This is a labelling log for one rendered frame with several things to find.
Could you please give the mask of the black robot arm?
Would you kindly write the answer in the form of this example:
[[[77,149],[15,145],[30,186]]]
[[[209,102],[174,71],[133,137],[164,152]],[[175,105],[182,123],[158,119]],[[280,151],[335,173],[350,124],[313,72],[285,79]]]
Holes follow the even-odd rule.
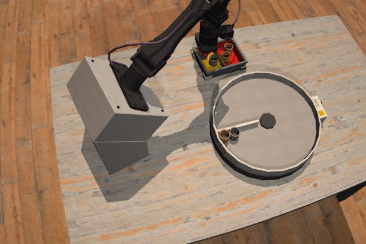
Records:
[[[229,18],[227,2],[231,0],[208,1],[210,3],[206,0],[197,0],[193,11],[188,15],[193,6],[194,0],[192,0],[188,7],[163,33],[149,42],[159,41],[164,38],[166,40],[158,44],[141,45],[130,58],[133,63],[129,69],[122,63],[115,61],[109,63],[131,109],[149,110],[140,92],[140,86],[147,77],[155,76],[166,65],[179,42],[200,20],[200,33],[207,37],[214,34],[209,37],[209,46],[217,45],[218,37],[226,41],[233,38],[234,30],[231,25],[221,26]]]

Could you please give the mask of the yellow bin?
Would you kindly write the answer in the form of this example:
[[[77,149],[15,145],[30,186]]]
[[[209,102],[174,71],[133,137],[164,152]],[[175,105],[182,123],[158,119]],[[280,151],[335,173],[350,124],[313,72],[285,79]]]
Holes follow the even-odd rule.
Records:
[[[217,54],[218,55],[218,64],[217,64],[217,66],[211,66],[211,65],[209,65],[209,56],[211,54]],[[208,58],[206,60],[202,60],[202,61],[203,61],[204,65],[205,65],[207,71],[211,71],[211,70],[218,69],[218,68],[221,68],[221,67],[224,67],[225,66],[225,64],[223,63],[223,61],[222,61],[221,57],[219,56],[218,52],[214,52],[214,53],[211,52],[208,55]]]

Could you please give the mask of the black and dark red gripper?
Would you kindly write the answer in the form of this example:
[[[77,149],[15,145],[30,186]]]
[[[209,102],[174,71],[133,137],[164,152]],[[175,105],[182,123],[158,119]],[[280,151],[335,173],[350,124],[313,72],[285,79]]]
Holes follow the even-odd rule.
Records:
[[[209,46],[209,37],[212,37],[213,35],[211,36],[204,36],[200,33],[195,33],[195,41],[196,41],[196,44],[197,44],[197,47],[199,49],[199,52],[201,53],[201,55],[205,58],[207,57],[211,51],[212,52],[216,52],[218,47],[217,45],[215,46]]]

